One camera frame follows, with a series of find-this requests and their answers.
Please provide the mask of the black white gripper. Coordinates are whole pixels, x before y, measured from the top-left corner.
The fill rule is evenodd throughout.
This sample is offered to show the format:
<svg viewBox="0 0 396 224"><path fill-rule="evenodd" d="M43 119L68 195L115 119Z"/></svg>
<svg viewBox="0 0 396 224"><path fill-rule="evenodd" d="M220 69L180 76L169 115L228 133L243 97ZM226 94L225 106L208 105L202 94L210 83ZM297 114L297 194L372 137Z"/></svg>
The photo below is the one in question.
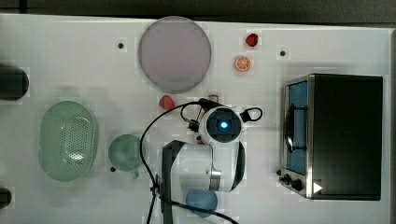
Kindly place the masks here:
<svg viewBox="0 0 396 224"><path fill-rule="evenodd" d="M208 97L206 97L199 99L197 105L200 106L200 111L198 112L198 116L196 119L188 120L189 129L197 134L196 136L197 143L199 145L205 145L205 141L200 132L200 129L205 124L203 122L203 117L210 109L220 106L220 103L210 101Z"/></svg>

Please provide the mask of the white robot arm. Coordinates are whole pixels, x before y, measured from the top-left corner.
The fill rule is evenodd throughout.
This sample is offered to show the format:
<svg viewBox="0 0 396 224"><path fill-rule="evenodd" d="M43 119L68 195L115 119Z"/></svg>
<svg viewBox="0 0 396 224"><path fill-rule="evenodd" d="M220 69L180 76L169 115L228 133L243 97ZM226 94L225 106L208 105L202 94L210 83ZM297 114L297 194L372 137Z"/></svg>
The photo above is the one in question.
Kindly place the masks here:
<svg viewBox="0 0 396 224"><path fill-rule="evenodd" d="M203 143L174 140L163 147L163 224L174 224L172 207L176 202L172 197L183 189L231 192L244 176L246 152L240 142L244 121L239 112L205 98L197 104L205 113L190 124Z"/></svg>

